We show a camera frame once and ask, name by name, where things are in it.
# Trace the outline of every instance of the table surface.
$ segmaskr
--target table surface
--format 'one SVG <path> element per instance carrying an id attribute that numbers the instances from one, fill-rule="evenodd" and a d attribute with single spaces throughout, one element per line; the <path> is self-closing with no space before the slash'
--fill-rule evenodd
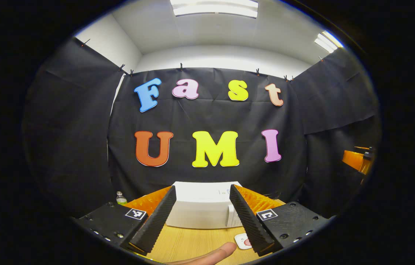
<path id="1" fill-rule="evenodd" d="M 245 233 L 243 226 L 223 229 L 189 229 L 165 225 L 152 252 L 147 254 L 147 258 L 164 263 L 195 258 L 219 248 L 228 241 L 237 245 L 234 237 L 241 233 Z M 260 257 L 253 252 L 252 248 L 241 250 L 237 246 L 234 253 L 218 265 L 242 264 L 258 258 Z"/>

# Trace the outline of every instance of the water bottle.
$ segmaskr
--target water bottle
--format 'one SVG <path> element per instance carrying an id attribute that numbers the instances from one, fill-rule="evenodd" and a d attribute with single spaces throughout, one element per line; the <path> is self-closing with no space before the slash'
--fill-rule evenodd
<path id="1" fill-rule="evenodd" d="M 116 194 L 118 195 L 116 197 L 116 201 L 118 202 L 118 204 L 125 205 L 127 203 L 127 200 L 124 198 L 124 196 L 122 196 L 122 192 L 118 191 Z"/>

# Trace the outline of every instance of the fluorescent light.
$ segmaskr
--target fluorescent light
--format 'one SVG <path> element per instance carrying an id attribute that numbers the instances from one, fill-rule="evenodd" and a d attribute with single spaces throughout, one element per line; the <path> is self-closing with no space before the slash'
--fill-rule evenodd
<path id="1" fill-rule="evenodd" d="M 319 40 L 319 39 L 315 39 L 314 41 L 316 44 L 318 44 L 320 47 L 323 47 L 325 50 L 327 50 L 329 53 L 333 52 L 333 49 L 330 48 L 327 44 L 325 44 L 325 42 Z"/>
<path id="2" fill-rule="evenodd" d="M 170 0 L 175 16 L 225 13 L 256 18 L 258 3 L 251 0 Z"/>
<path id="3" fill-rule="evenodd" d="M 233 7 L 228 5 L 193 5 L 176 8 L 173 10 L 175 15 L 187 15 L 197 13 L 226 13 L 244 15 L 245 17 L 256 18 L 258 12 L 244 7 Z"/>
<path id="4" fill-rule="evenodd" d="M 325 42 L 325 44 L 327 44 L 333 50 L 336 50 L 337 49 L 337 47 L 329 39 L 327 39 L 324 35 L 322 35 L 322 34 L 319 33 L 317 35 L 317 37 L 319 38 L 319 40 Z"/>
<path id="5" fill-rule="evenodd" d="M 198 5 L 202 2 L 210 2 L 210 3 L 224 3 L 224 4 L 235 4 L 240 6 L 246 6 L 246 7 L 255 7 L 258 8 L 258 3 L 251 0 L 170 0 L 172 5 Z"/>
<path id="6" fill-rule="evenodd" d="M 326 36 L 333 44 L 337 47 L 343 47 L 343 45 L 334 37 L 332 34 L 328 33 L 327 31 L 322 32 L 324 36 Z"/>

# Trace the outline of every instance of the white wall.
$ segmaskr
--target white wall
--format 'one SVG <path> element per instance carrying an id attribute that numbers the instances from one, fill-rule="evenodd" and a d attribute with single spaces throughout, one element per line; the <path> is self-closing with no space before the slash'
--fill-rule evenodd
<path id="1" fill-rule="evenodd" d="M 76 37 L 111 62 L 129 72 L 135 69 L 142 53 L 110 13 L 87 26 Z"/>
<path id="2" fill-rule="evenodd" d="M 298 76 L 311 64 L 283 54 L 250 47 L 199 45 L 176 47 L 144 54 L 134 72 L 183 67 L 213 67 L 245 70 L 282 77 Z"/>

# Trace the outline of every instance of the hand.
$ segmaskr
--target hand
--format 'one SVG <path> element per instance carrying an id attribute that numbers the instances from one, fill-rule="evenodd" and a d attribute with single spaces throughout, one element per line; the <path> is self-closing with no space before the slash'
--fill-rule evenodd
<path id="1" fill-rule="evenodd" d="M 233 242 L 227 242 L 217 250 L 213 250 L 205 255 L 201 255 L 196 258 L 190 258 L 186 260 L 168 262 L 168 265 L 214 265 L 219 261 L 227 258 L 232 255 L 234 250 L 236 250 L 237 245 Z"/>

